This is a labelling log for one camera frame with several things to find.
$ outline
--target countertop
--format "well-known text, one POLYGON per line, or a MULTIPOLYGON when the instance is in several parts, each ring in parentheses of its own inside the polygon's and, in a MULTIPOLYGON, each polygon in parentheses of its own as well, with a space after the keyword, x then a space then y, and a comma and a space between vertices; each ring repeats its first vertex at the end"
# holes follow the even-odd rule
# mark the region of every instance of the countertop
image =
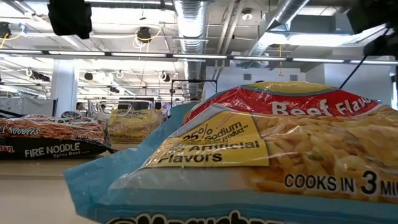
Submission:
MULTIPOLYGON (((135 144, 113 144, 122 150, 135 144)), ((63 178, 65 169, 91 159, 0 161, 1 224, 93 224, 79 217, 63 178)))

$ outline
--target white column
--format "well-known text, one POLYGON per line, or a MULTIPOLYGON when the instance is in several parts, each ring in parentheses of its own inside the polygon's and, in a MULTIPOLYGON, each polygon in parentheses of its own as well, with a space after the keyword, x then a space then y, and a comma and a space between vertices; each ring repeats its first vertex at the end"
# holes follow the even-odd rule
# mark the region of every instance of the white column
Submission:
POLYGON ((54 60, 51 99, 58 99, 56 117, 65 111, 75 111, 79 68, 74 60, 54 60))

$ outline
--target red label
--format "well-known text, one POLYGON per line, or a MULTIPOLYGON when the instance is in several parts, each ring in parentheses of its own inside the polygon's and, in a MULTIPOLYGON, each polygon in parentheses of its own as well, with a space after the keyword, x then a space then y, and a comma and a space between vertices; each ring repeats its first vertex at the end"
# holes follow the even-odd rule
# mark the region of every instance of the red label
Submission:
POLYGON ((10 152, 13 153, 14 148, 12 146, 0 146, 0 152, 10 152))
POLYGON ((238 87, 200 105, 190 113, 185 123, 214 103, 244 112, 297 116, 356 116, 379 105, 343 90, 309 96, 280 96, 238 87))

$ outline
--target yellow label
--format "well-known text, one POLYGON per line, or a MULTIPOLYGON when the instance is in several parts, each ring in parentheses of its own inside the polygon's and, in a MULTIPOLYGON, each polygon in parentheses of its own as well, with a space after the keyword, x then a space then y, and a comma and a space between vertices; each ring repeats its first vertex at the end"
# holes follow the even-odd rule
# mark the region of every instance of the yellow label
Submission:
POLYGON ((108 121, 111 142, 142 142, 151 131, 152 110, 114 110, 108 121))
POLYGON ((329 86, 329 85, 299 82, 299 81, 262 82, 262 83, 249 84, 247 86, 251 86, 254 88, 260 88, 263 90, 275 91, 275 92, 279 92, 279 93, 313 93, 313 92, 323 91, 323 90, 332 88, 332 86, 329 86))
POLYGON ((179 137, 166 139, 144 167, 180 166, 269 166, 269 158, 251 115, 224 111, 179 137))

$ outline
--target black noodle package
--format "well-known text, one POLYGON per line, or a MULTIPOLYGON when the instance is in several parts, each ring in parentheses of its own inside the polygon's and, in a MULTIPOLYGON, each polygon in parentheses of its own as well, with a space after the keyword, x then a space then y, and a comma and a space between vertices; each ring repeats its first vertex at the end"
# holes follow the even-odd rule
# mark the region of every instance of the black noodle package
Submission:
POLYGON ((95 156, 109 149, 105 124, 45 115, 0 119, 0 159, 95 156))

